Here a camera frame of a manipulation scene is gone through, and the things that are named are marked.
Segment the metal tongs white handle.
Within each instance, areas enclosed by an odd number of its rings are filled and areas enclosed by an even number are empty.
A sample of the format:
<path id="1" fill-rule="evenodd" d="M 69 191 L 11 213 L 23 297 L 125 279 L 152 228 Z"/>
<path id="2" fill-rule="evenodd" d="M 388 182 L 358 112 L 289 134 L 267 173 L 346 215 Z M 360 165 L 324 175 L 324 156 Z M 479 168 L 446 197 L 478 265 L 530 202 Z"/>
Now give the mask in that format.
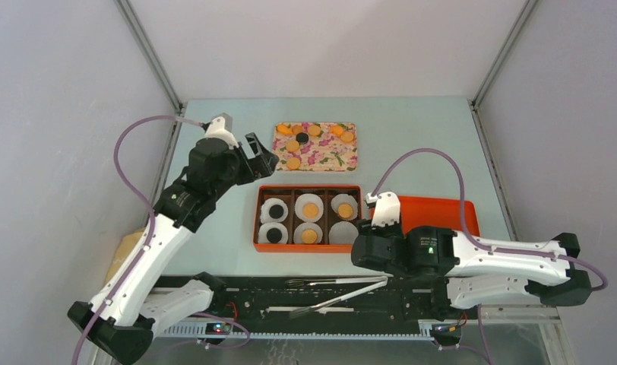
<path id="1" fill-rule="evenodd" d="M 389 277 L 384 275 L 351 278 L 290 279 L 286 281 L 286 286 L 289 289 L 323 289 L 338 293 L 338 296 L 311 306 L 294 309 L 289 313 L 289 318 L 298 319 L 362 294 L 367 294 L 386 286 L 388 280 Z"/>

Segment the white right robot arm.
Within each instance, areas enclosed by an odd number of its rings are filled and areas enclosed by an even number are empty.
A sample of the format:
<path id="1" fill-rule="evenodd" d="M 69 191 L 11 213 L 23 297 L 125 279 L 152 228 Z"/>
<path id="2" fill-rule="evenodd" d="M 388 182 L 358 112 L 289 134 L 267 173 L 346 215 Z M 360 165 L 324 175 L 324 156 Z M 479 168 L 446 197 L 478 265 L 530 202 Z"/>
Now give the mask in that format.
<path id="1" fill-rule="evenodd" d="M 593 293 L 587 271 L 576 268 L 577 237 L 563 233 L 541 243 L 482 240 L 448 228 L 363 225 L 351 251 L 353 265 L 396 278 L 431 283 L 431 313 L 447 318 L 509 297 L 537 297 L 547 306 L 579 306 Z"/>

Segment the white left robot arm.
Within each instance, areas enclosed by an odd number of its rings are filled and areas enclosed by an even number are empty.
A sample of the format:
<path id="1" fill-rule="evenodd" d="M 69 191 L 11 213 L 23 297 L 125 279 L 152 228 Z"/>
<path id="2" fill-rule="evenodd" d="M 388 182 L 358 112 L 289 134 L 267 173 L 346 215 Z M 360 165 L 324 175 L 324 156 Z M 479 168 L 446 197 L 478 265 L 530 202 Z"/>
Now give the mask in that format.
<path id="1" fill-rule="evenodd" d="M 163 330 L 199 312 L 225 310 L 225 284 L 202 272 L 163 297 L 148 294 L 170 259 L 197 232 L 218 200 L 233 186 L 271 176 L 279 158 L 256 134 L 246 140 L 246 156 L 233 136 L 204 137 L 188 155 L 188 165 L 156 203 L 155 214 L 121 268 L 90 301 L 71 305 L 68 318 L 87 339 L 120 364 L 134 364 Z"/>

